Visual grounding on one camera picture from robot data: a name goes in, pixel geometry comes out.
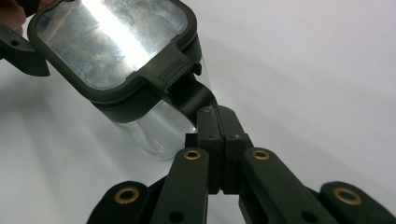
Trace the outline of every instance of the gold rivet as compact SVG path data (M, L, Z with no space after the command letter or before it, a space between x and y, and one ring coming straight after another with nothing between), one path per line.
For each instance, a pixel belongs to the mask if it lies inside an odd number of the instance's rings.
M184 158L190 161L198 160L201 157L201 153L199 151L190 150L184 153Z
M114 196L116 203L127 204L136 201L139 197L139 190L136 187L128 186L120 189Z
M261 161L270 159L270 154L268 154L268 152L263 150L254 150L252 155L254 158Z
M359 194L357 194L352 189L336 188L332 191L332 193L343 203L350 205L360 205L362 203L361 196L359 196Z

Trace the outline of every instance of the white surface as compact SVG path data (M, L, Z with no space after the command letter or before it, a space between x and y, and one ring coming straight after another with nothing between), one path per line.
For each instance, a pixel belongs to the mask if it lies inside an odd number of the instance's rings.
M346 181L396 215L396 2L184 2L212 89L255 146L312 189ZM55 71L0 71L0 223L84 223L110 187L167 173ZM236 197L208 210L243 222Z

